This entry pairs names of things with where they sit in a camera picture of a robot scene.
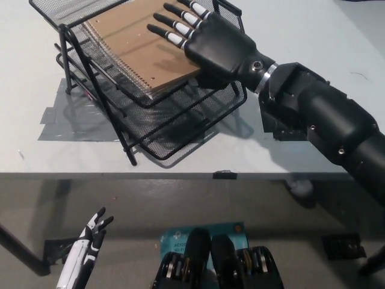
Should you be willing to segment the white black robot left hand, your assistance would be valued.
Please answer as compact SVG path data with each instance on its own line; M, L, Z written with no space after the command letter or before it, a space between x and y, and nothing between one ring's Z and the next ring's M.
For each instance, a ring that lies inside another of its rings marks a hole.
M106 227L114 220L113 216L103 219L106 208L102 207L84 226L64 263L56 287L58 289L83 289L92 274L102 247Z

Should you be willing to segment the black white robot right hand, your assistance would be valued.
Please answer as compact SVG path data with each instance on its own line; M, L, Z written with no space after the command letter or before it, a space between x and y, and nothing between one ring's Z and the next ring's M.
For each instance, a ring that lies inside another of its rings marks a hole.
M178 16L173 20L159 13L153 17L170 27L165 30L154 24L147 29L175 47L199 68L224 82L239 81L259 94L277 63L257 50L256 43L218 13L205 9L196 1L182 1L181 9L165 3L163 7Z

